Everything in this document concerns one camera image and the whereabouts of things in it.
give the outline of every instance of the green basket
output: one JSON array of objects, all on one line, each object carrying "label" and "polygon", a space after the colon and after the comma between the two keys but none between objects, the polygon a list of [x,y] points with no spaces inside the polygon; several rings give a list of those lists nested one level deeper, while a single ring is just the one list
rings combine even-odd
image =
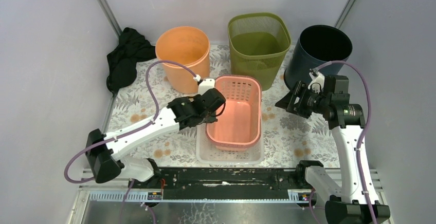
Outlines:
[{"label": "green basket", "polygon": [[231,73],[255,78],[262,90],[271,88],[290,48],[283,20],[268,12],[243,14],[228,26]]}]

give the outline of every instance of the gray wall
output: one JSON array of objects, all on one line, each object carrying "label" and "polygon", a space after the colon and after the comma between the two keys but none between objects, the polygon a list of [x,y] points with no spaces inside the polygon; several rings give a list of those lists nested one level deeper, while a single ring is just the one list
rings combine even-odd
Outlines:
[{"label": "gray wall", "polygon": [[[117,37],[96,0],[0,0],[0,223],[65,223]],[[86,159],[70,174],[79,178]]]},{"label": "gray wall", "polygon": [[[373,121],[368,157],[386,190],[395,224],[434,223],[436,0],[357,0],[343,31],[350,62],[368,79]],[[351,95],[366,105],[358,76]]]},{"label": "gray wall", "polygon": [[166,30],[189,25],[213,43],[228,44],[227,24],[239,14],[269,11],[285,20],[296,42],[313,24],[334,25],[347,0],[107,0],[122,28],[138,29],[151,42]]}]

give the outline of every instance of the black fabric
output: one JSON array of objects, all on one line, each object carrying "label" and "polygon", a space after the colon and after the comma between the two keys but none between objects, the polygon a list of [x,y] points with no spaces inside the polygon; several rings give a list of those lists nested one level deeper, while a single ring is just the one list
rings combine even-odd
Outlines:
[{"label": "black fabric", "polygon": [[132,28],[125,28],[120,35],[118,46],[107,55],[109,76],[106,86],[115,93],[131,85],[136,79],[136,63],[156,58],[155,47]]}]

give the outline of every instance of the robotic arm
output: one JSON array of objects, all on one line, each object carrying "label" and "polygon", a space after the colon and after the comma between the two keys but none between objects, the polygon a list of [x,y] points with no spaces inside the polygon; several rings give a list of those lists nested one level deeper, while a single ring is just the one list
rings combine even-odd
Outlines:
[{"label": "robotic arm", "polygon": [[176,98],[153,117],[129,127],[102,134],[99,129],[89,133],[86,147],[97,142],[114,139],[105,145],[91,149],[86,157],[96,183],[105,183],[118,176],[134,178],[141,182],[157,181],[160,171],[152,159],[139,160],[128,153],[146,141],[162,135],[195,127],[201,123],[215,122],[215,111],[225,104],[224,96],[214,88],[215,80],[204,79],[198,86],[198,95]]},{"label": "robotic arm", "polygon": [[[325,76],[311,72],[309,85],[299,81],[293,90],[276,107],[287,112],[308,118],[312,113],[322,114],[329,123],[335,139],[341,166],[342,187],[329,177],[322,164],[317,161],[300,163],[297,170],[304,172],[304,179],[316,189],[320,198],[326,202],[325,215],[328,223],[372,223],[368,204],[372,205],[379,223],[390,217],[388,206],[379,203],[378,195],[371,181],[365,141],[360,147],[358,158],[357,141],[365,127],[362,107],[350,104],[348,78],[345,76]],[[358,171],[361,163],[366,179],[368,203]]]}]

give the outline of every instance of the floral pattern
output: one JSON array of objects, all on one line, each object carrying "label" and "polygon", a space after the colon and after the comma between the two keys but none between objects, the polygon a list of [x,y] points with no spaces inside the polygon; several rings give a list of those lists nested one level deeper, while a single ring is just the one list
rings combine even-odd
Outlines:
[{"label": "floral pattern", "polygon": [[[293,48],[269,90],[262,92],[262,126],[264,128],[265,159],[253,167],[295,167],[300,160],[319,160],[325,167],[339,167],[335,141],[321,115],[309,119],[286,113],[274,104],[288,93],[283,72],[292,56]],[[117,130],[154,115],[155,107],[145,81],[146,70],[155,60],[137,64],[135,82],[121,90],[109,120],[108,130]],[[230,51],[227,45],[210,48],[212,78],[230,74]],[[159,104],[164,106],[183,94],[175,91],[162,67],[150,71],[150,84]],[[214,166],[202,164],[195,156],[196,128],[160,137],[131,152],[135,158],[153,158],[159,166]]]}]

